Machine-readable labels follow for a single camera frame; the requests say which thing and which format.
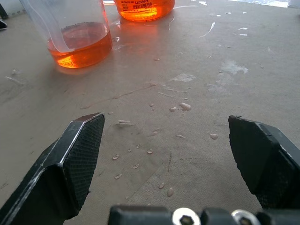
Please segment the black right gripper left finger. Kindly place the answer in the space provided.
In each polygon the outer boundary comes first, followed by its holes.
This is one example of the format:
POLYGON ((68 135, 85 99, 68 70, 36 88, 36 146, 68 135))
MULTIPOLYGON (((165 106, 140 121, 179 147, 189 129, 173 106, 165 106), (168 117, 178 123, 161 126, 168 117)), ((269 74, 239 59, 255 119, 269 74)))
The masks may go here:
POLYGON ((103 113, 82 116, 46 148, 0 209, 2 225, 61 225, 85 203, 97 165, 103 113))

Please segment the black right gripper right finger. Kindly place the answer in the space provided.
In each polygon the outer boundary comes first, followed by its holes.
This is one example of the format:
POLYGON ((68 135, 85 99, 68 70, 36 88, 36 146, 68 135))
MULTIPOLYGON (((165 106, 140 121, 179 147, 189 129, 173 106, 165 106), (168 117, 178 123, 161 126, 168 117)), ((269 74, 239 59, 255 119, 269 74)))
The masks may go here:
POLYGON ((299 209, 300 150, 276 127, 229 116, 232 154, 264 209, 299 209))

